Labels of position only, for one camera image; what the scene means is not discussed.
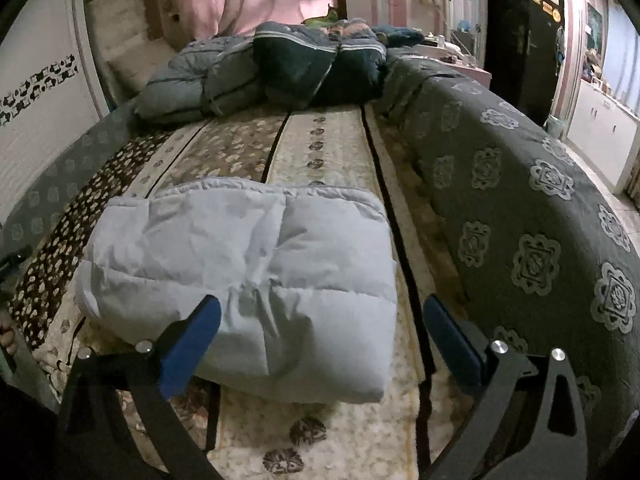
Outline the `person's left hand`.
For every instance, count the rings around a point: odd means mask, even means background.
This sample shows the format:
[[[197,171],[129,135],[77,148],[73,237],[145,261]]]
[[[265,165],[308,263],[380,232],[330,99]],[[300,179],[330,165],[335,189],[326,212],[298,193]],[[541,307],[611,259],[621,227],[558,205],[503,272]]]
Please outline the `person's left hand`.
[[[8,356],[14,356],[17,350],[15,326],[6,310],[0,311],[0,344]]]

